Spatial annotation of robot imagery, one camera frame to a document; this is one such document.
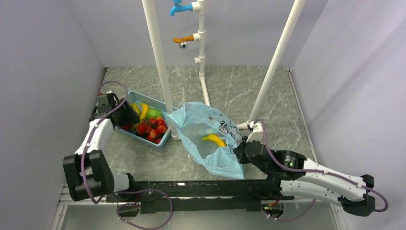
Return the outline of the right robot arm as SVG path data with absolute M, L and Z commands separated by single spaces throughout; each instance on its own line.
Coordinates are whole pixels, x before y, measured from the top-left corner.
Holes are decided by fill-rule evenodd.
M 368 174 L 339 173 L 291 150 L 268 151 L 257 141 L 242 143 L 234 154 L 239 163 L 253 164 L 266 174 L 263 199 L 306 197 L 329 202 L 361 217 L 375 211 L 375 198 L 369 194 L 374 178 Z

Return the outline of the light blue plastic bag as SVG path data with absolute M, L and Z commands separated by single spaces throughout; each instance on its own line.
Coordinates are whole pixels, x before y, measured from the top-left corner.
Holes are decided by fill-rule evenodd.
M 226 114 L 201 102 L 187 102 L 168 117 L 184 148 L 196 163 L 212 175 L 244 179 L 243 166 L 233 153 L 241 144 L 242 135 Z M 209 134 L 219 136 L 227 146 L 218 147 L 210 141 L 202 141 Z

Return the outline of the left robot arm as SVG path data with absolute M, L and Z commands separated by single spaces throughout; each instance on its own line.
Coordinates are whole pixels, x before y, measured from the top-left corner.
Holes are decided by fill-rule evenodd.
M 113 175 L 103 149 L 116 128 L 132 126 L 140 116 L 125 98 L 113 92 L 99 93 L 89 119 L 89 130 L 73 155 L 63 159 L 63 170 L 73 201 L 118 193 L 125 201 L 136 198 L 138 188 L 131 174 Z

